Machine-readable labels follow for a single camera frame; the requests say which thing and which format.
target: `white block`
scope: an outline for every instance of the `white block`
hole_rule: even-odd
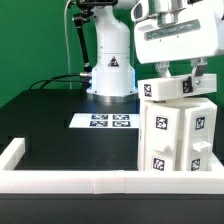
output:
[[[124,193],[124,171],[102,171],[93,179],[94,194]]]
[[[204,74],[201,84],[188,92],[186,83],[190,75],[146,79],[138,81],[139,98],[146,101],[162,101],[195,96],[217,91],[216,74]]]
[[[0,170],[13,170],[25,153],[25,139],[15,138],[0,156]]]

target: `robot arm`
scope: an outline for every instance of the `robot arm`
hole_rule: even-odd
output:
[[[206,57],[224,54],[223,14],[223,0],[140,0],[131,13],[138,22],[135,45],[139,61],[155,63],[159,75],[169,77],[170,61],[190,59],[192,73],[183,81],[190,86],[189,92],[178,96],[216,91],[215,78],[214,88],[210,88],[211,81],[203,75]]]
[[[80,13],[73,16],[84,59],[85,72],[91,72],[89,98],[106,102],[124,102],[137,97],[135,73],[130,59],[130,31],[113,15],[113,6],[131,9],[136,0],[77,0]],[[89,63],[82,25],[94,19],[97,31],[97,65]]]

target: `black table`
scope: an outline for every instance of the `black table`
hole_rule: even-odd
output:
[[[70,129],[74,113],[135,114],[139,101],[96,102],[78,90],[28,90],[0,109],[0,149],[25,137],[16,170],[136,170],[137,129]],[[223,160],[223,112],[215,153]],[[223,223],[224,195],[1,194],[3,223]]]

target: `warning label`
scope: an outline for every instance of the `warning label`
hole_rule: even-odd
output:
[[[113,57],[108,65],[109,67],[119,67],[119,64],[117,62],[117,59]]]

